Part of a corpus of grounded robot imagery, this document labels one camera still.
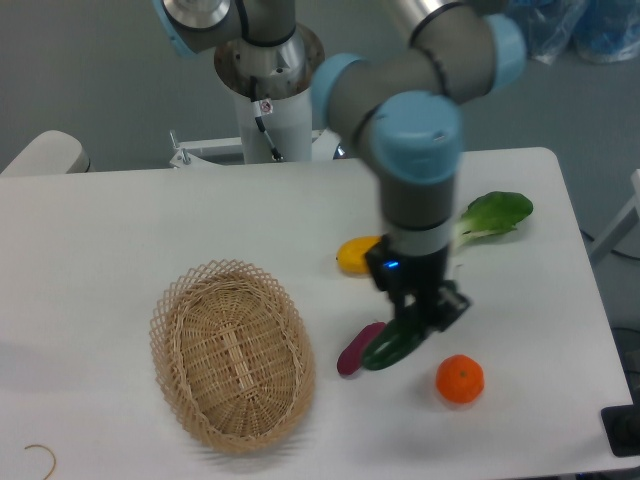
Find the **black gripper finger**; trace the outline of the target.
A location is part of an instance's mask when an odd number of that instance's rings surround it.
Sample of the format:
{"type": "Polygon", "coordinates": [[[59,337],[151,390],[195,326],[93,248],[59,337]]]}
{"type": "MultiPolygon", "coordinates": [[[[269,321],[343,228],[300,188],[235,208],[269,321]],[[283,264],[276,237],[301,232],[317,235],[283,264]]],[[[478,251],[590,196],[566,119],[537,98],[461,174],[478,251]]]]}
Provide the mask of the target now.
{"type": "Polygon", "coordinates": [[[455,323],[472,305],[454,280],[444,280],[436,290],[427,321],[426,332],[444,332],[455,323]]]}
{"type": "Polygon", "coordinates": [[[418,333],[411,296],[403,295],[394,302],[395,330],[393,341],[398,345],[412,344],[418,333]]]}

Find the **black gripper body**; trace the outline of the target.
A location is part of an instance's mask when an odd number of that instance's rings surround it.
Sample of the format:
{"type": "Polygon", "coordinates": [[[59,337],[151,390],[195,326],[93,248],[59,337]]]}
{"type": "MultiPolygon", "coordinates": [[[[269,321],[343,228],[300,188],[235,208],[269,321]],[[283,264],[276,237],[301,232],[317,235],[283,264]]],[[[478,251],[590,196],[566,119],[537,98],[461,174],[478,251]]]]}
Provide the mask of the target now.
{"type": "Polygon", "coordinates": [[[426,255],[405,255],[391,247],[389,235],[383,235],[379,243],[366,253],[374,284],[379,291],[387,294],[392,305],[391,319],[394,318],[394,302],[407,295],[412,297],[427,324],[432,300],[444,281],[448,253],[449,247],[444,246],[426,255]]]}

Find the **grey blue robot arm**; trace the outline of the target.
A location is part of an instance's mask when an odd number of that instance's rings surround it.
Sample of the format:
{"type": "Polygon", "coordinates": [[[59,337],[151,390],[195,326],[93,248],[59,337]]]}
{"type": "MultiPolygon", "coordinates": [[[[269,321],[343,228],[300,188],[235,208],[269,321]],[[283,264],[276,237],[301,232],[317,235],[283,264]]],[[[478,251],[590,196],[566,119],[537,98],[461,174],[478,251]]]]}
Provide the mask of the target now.
{"type": "Polygon", "coordinates": [[[375,65],[325,57],[291,1],[158,1],[176,51],[216,52],[220,80],[240,97],[249,163],[307,160],[318,118],[376,175],[386,233],[366,254],[394,317],[382,346],[416,345],[468,300],[444,278],[463,149],[459,106],[514,82],[526,63],[519,27],[463,1],[394,1],[408,47],[375,65]]]}

